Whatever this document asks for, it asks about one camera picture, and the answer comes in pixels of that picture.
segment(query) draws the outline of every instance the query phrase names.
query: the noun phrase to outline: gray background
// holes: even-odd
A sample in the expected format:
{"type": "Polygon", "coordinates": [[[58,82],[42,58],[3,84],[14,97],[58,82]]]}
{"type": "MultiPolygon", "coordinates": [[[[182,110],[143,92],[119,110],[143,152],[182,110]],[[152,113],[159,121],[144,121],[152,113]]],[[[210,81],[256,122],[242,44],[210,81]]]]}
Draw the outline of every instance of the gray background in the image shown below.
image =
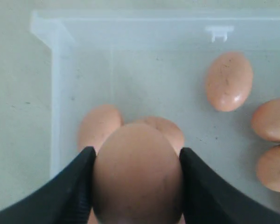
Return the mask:
{"type": "Polygon", "coordinates": [[[0,0],[0,209],[49,179],[50,50],[33,9],[280,8],[280,0],[0,0]]]}

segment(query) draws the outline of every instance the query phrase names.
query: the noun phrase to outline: plastic bin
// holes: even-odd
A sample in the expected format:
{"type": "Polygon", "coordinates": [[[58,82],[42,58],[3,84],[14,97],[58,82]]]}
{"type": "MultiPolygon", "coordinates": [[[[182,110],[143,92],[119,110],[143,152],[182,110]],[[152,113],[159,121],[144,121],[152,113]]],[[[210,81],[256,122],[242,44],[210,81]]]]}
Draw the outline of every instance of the plastic bin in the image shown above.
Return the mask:
{"type": "Polygon", "coordinates": [[[272,144],[250,129],[257,106],[280,97],[280,11],[35,11],[31,31],[52,50],[51,176],[77,155],[83,116],[115,104],[126,122],[174,121],[186,146],[224,179],[280,211],[280,194],[263,187],[254,168],[272,144]],[[216,112],[203,79],[229,50],[250,59],[253,89],[236,111],[216,112]]]}

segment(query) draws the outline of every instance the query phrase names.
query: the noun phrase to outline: white surface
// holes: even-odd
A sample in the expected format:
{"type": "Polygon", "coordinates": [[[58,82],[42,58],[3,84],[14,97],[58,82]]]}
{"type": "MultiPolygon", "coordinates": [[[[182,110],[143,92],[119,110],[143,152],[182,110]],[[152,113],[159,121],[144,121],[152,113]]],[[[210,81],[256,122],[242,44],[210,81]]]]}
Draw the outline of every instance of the white surface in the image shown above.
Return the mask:
{"type": "Polygon", "coordinates": [[[280,97],[280,12],[39,12],[32,31],[52,48],[52,175],[76,156],[83,116],[110,103],[127,122],[143,115],[174,121],[186,146],[224,179],[280,211],[280,194],[254,174],[272,144],[250,129],[257,106],[280,97]],[[227,50],[243,51],[255,77],[245,104],[224,113],[208,104],[203,80],[227,50]]]}
{"type": "MultiPolygon", "coordinates": [[[[51,57],[49,49],[29,33],[31,11],[195,7],[280,8],[280,0],[0,0],[0,209],[49,178],[51,57]]],[[[266,144],[260,144],[266,150],[266,144]]],[[[259,155],[253,152],[245,159],[259,155]]],[[[251,181],[256,182],[253,173],[251,181]]],[[[270,198],[280,201],[280,194],[272,193],[270,198]]]]}

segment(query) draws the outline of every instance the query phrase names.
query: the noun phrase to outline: clear plastic container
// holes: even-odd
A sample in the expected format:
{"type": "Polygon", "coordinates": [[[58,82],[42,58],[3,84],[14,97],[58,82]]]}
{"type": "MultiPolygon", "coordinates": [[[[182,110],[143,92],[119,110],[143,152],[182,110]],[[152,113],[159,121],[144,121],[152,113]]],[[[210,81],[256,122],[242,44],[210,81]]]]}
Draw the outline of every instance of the clear plastic container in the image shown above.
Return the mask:
{"type": "Polygon", "coordinates": [[[280,212],[280,194],[255,176],[272,143],[250,128],[257,106],[280,97],[280,11],[35,11],[31,31],[52,50],[51,176],[77,155],[83,116],[115,104],[126,122],[174,121],[186,146],[224,179],[280,212]],[[229,50],[251,61],[253,89],[236,111],[216,112],[203,79],[229,50]]]}

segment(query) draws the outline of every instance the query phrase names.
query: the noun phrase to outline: brown egg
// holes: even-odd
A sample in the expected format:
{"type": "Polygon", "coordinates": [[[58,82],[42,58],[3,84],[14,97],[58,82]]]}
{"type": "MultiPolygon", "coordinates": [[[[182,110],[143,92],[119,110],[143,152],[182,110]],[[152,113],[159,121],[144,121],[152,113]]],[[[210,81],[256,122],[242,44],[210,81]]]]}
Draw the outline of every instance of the brown egg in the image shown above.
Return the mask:
{"type": "Polygon", "coordinates": [[[218,111],[233,111],[248,98],[253,81],[252,67],[242,53],[221,54],[208,69],[206,96],[218,111]]]}
{"type": "Polygon", "coordinates": [[[93,146],[98,152],[104,141],[123,125],[118,109],[113,105],[101,105],[92,109],[82,120],[78,132],[78,151],[93,146]]]}
{"type": "Polygon", "coordinates": [[[144,123],[160,131],[171,143],[177,155],[184,146],[185,139],[181,129],[172,121],[161,117],[144,117],[136,120],[134,123],[144,123]]]}
{"type": "Polygon", "coordinates": [[[280,142],[280,98],[261,105],[254,112],[251,125],[261,138],[280,142]]]}
{"type": "Polygon", "coordinates": [[[98,224],[98,220],[95,217],[95,214],[93,213],[93,210],[91,210],[90,216],[89,216],[89,220],[87,224],[98,224]]]}
{"type": "Polygon", "coordinates": [[[103,144],[93,168],[93,209],[104,224],[176,224],[182,168],[155,128],[129,124],[103,144]]]}
{"type": "Polygon", "coordinates": [[[280,145],[261,156],[256,166],[256,174],[263,185],[280,192],[280,145]]]}

